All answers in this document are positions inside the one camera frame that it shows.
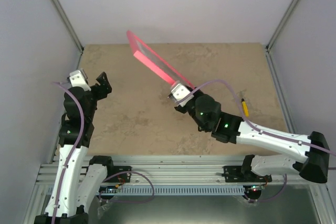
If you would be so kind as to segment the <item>aluminium corner post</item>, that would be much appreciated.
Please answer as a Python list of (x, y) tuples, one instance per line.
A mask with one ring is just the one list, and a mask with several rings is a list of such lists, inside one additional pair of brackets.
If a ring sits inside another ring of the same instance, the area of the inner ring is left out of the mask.
[(80, 42), (67, 14), (65, 13), (62, 4), (60, 2), (60, 0), (50, 0), (51, 3), (53, 4), (56, 12), (58, 13), (61, 21), (63, 22), (63, 24), (65, 25), (65, 28), (67, 29), (72, 41), (74, 42), (74, 44), (76, 45), (76, 47), (78, 48), (78, 50), (82, 53), (83, 52), (83, 45)]
[(270, 53), (272, 47), (276, 43), (278, 37), (282, 33), (283, 29), (285, 28), (287, 22), (289, 21), (290, 17), (294, 13), (295, 9), (299, 5), (301, 0), (291, 0), (289, 6), (287, 7), (284, 15), (282, 16), (278, 26), (276, 27), (275, 31), (273, 32), (269, 42), (265, 45), (265, 50)]

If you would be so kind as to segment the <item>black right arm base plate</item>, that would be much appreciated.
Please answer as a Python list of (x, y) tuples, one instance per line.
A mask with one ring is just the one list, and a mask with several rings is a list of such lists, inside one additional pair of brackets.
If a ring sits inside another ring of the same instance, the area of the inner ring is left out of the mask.
[(252, 171), (243, 171), (241, 166), (224, 166), (222, 177), (227, 183), (269, 183), (272, 182), (272, 176), (260, 176)]

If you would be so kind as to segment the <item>metal sheet front panel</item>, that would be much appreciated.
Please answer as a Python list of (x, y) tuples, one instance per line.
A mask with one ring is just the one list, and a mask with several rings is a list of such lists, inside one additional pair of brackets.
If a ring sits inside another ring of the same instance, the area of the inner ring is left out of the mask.
[(156, 196), (144, 204), (94, 200), (89, 223), (335, 223), (326, 186), (269, 186), (262, 199), (242, 196)]

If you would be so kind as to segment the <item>aluminium corner post right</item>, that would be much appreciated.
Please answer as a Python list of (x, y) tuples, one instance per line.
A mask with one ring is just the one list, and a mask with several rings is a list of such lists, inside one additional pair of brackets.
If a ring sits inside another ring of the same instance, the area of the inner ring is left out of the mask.
[(273, 32), (269, 42), (265, 45), (265, 50), (270, 53), (272, 47), (276, 43), (278, 37), (282, 33), (283, 29), (285, 28), (287, 22), (289, 21), (290, 17), (294, 13), (295, 9), (299, 5), (301, 0), (291, 0), (289, 6), (287, 7), (284, 15), (282, 16), (278, 26), (276, 27), (275, 31)]

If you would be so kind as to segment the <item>yellow black pen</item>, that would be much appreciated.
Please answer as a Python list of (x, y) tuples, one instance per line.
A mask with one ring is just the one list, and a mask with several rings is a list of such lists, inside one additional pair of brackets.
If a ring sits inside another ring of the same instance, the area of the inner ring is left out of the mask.
[(242, 105), (242, 108), (243, 108), (244, 115), (246, 117), (249, 117), (249, 111), (248, 111), (247, 103), (246, 103), (244, 98), (241, 99), (241, 105)]

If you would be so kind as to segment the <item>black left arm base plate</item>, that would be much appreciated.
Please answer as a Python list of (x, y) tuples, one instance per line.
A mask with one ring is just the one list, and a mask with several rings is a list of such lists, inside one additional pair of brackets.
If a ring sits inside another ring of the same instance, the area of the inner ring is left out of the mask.
[(107, 169), (106, 183), (129, 183), (131, 179), (131, 166), (114, 166)]

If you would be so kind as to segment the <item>aluminium rail front beam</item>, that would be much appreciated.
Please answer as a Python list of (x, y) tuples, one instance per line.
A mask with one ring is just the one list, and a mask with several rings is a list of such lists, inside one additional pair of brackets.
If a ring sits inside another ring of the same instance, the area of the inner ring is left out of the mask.
[[(145, 175), (154, 185), (224, 185), (224, 166), (241, 165), (244, 156), (220, 155), (159, 155), (111, 156), (116, 166), (131, 166), (132, 171)], [(53, 185), (59, 157), (50, 164), (41, 164), (36, 184)], [(288, 173), (288, 185), (321, 185)]]

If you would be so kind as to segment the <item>aluminium corner post left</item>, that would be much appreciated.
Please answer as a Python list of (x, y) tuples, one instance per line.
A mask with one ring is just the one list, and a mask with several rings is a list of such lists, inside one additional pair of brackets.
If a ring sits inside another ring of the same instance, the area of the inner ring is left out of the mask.
[(83, 45), (80, 42), (67, 14), (65, 13), (62, 4), (60, 2), (60, 0), (50, 0), (51, 3), (53, 4), (56, 12), (58, 13), (61, 21), (63, 22), (63, 24), (65, 25), (65, 28), (67, 29), (72, 41), (74, 42), (74, 44), (76, 45), (76, 47), (78, 48), (78, 50), (82, 53), (83, 52)]

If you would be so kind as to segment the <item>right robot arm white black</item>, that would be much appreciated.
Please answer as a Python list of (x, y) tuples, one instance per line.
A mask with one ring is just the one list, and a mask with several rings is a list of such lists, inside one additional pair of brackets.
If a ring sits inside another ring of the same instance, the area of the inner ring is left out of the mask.
[(211, 96), (182, 84), (171, 88), (175, 109), (188, 113), (200, 132), (210, 132), (221, 143), (254, 145), (276, 152), (275, 156), (245, 156), (240, 167), (245, 181), (275, 174), (298, 174), (319, 184), (328, 181), (329, 147), (322, 133), (290, 134), (253, 124), (240, 116), (221, 111), (221, 104)]

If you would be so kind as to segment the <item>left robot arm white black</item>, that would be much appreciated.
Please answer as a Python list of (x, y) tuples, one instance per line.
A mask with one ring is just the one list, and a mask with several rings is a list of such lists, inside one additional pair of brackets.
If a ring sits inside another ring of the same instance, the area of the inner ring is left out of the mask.
[(50, 200), (45, 212), (35, 217), (35, 223), (88, 223), (89, 209), (100, 184), (114, 178), (115, 169), (109, 156), (95, 156), (83, 180), (80, 174), (94, 131), (93, 118), (98, 101), (105, 99), (112, 87), (107, 74), (102, 72), (92, 86), (83, 70), (68, 77), (64, 91), (59, 130), (59, 163)]

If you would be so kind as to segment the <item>aluminium side rail right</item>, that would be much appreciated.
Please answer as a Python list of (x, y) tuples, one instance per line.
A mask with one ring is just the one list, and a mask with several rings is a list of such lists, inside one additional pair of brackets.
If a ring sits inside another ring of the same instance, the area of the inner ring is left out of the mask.
[(310, 151), (310, 146), (305, 145), (305, 143), (310, 143), (307, 135), (296, 134), (293, 126), (293, 122), (289, 115), (289, 109), (285, 102), (285, 97), (283, 90), (280, 86), (279, 78), (276, 73), (274, 61), (271, 54), (265, 50), (265, 56), (268, 63), (268, 67), (271, 73), (272, 80), (276, 89), (276, 94), (280, 103), (280, 108), (285, 119), (286, 132), (274, 130), (274, 129), (265, 129), (263, 133), (277, 139), (277, 144), (280, 149), (280, 152), (286, 156), (291, 157), (296, 162), (304, 163), (307, 160), (306, 152)]

